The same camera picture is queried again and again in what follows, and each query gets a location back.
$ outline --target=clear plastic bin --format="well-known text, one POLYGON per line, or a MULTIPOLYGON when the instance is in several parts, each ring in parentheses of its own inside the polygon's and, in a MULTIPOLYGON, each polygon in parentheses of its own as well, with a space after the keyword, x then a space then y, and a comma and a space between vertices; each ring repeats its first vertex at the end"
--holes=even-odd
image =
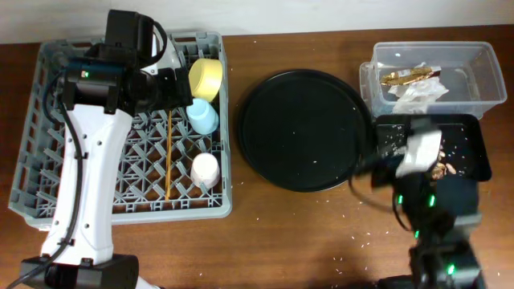
MULTIPOLYGON (((507 100, 500 65, 489 43, 377 43, 372 61, 361 65, 361 94, 374 116, 392 114, 398 99, 388 93, 390 87, 380 85, 380 78, 423 62, 442 68, 439 78, 449 90, 436 102, 425 104, 426 113, 466 113, 481 118, 507 100)), ((420 107, 420 103, 409 105, 420 107)))

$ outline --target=gray plastic crate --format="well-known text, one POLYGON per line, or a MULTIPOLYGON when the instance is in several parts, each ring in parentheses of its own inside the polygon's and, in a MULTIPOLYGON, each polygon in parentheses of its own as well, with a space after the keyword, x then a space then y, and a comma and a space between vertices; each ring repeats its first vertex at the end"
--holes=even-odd
MULTIPOLYGON (((213 103, 219 112, 220 128, 208 136, 198 135, 183 108, 172 111, 171 198, 165 201, 167 112, 152 112, 150 118, 145 114, 134 117, 120 159, 112 203, 114 225, 224 218, 232 209, 228 83, 222 37, 213 32, 172 33, 169 37, 189 67, 199 58, 222 62, 223 82, 218 102, 213 103), (189 178, 192 160, 201 152, 214 154, 221 164, 222 178, 213 189, 199 189, 189 178)), ((54 77, 52 73, 67 65, 69 57, 81 56, 101 41, 59 40, 43 43, 39 49, 9 208, 40 230, 51 226, 64 150, 64 126, 53 125, 43 115, 43 89, 54 77)), ((62 119, 54 111, 51 114, 62 119)))

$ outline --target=brown wooden tabletop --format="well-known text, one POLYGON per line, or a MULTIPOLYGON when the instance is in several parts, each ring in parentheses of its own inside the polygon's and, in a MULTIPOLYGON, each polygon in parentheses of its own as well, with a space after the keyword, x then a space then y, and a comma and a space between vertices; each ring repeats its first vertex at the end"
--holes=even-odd
MULTIPOLYGON (((115 252, 136 254, 140 275, 167 288, 330 288, 410 274, 414 238, 393 215, 360 204, 347 185, 293 193, 269 184, 243 159, 233 127, 249 91, 278 71, 317 69, 359 90, 359 66, 371 59, 375 43, 422 40, 489 42, 514 97, 514 26, 224 37, 232 213, 224 219, 114 226, 115 252)), ((46 237, 7 209, 38 49, 38 44, 0 46, 0 287, 17 277, 20 261, 36 256, 46 237)), ((493 178, 480 186, 483 222, 471 240, 488 286, 510 288, 514 101, 494 107, 480 123, 493 178)))

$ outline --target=green led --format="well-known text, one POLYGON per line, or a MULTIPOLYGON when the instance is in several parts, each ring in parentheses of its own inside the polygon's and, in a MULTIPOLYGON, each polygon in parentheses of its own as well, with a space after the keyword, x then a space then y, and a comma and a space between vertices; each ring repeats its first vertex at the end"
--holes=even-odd
POLYGON ((448 269, 447 269, 447 273, 449 275, 453 275, 455 273, 455 265, 454 264, 451 264, 448 269))
POLYGON ((431 195, 430 196, 430 202, 428 203, 428 206, 429 207, 433 207, 434 205, 435 205, 435 196, 431 195))

